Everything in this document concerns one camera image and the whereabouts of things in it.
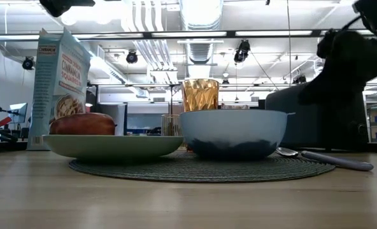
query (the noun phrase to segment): plate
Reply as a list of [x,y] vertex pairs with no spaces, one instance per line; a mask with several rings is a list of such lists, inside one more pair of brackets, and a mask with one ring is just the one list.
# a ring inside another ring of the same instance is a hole
[[176,151],[183,137],[44,135],[43,142],[62,156],[83,160],[150,158]]

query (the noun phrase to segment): woven placemat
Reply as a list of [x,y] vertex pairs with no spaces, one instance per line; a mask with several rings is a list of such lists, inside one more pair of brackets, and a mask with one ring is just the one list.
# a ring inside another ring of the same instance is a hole
[[283,181],[317,176],[335,168],[303,158],[275,155],[254,162],[216,162],[200,160],[195,154],[183,151],[144,162],[92,163],[73,160],[69,167],[97,176],[189,183]]

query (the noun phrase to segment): sweet potato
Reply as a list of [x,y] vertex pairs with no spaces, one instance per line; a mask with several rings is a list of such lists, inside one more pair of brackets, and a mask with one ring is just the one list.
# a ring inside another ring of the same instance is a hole
[[115,123],[106,114],[72,114],[53,121],[50,134],[115,135]]

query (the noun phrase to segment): wooden table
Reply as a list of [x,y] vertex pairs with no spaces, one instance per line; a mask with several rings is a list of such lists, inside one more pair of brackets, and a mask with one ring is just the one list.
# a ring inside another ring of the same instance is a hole
[[81,174],[50,152],[0,153],[0,228],[377,228],[377,154],[347,156],[375,169],[272,183],[153,183]]

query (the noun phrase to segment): ceiling duct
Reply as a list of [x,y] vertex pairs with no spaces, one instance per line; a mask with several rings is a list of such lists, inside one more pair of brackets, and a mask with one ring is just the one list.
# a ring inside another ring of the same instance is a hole
[[[217,31],[220,29],[223,0],[179,0],[183,29],[186,31]],[[191,78],[208,78],[211,66],[204,66],[213,56],[215,44],[187,44],[188,66]]]

